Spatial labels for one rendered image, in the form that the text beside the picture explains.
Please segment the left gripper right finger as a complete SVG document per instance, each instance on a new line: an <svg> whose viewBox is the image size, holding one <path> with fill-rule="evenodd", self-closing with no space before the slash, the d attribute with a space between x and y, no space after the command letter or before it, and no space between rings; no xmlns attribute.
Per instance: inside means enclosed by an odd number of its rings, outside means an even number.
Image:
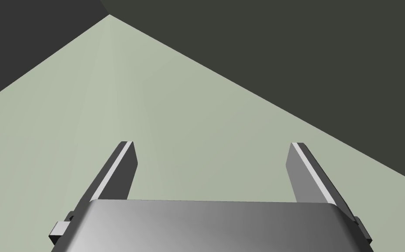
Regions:
<svg viewBox="0 0 405 252"><path fill-rule="evenodd" d="M286 170L297 202L330 203L346 216L354 216L306 144L290 144Z"/></svg>

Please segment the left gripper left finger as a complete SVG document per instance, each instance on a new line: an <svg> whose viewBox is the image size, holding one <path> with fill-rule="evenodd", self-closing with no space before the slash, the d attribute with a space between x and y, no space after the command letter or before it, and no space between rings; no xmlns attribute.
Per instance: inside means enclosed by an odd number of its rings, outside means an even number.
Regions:
<svg viewBox="0 0 405 252"><path fill-rule="evenodd" d="M137 166L134 143L120 142L79 200L77 211L83 210L96 199L127 199Z"/></svg>

